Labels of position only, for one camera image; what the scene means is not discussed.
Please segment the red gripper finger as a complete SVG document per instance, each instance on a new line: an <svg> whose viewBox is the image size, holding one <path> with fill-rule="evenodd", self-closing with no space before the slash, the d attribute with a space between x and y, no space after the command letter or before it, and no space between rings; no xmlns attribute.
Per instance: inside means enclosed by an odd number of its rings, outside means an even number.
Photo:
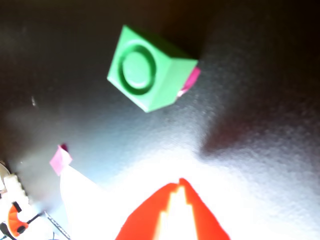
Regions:
<svg viewBox="0 0 320 240"><path fill-rule="evenodd" d="M184 178L179 185L185 188L187 203L192 205L196 233L199 240L230 240L216 217L202 201L192 185Z"/></svg>
<svg viewBox="0 0 320 240"><path fill-rule="evenodd" d="M160 213L167 209L170 194L176 191L176 183L168 183L158 189L126 219L117 240L152 240Z"/></svg>

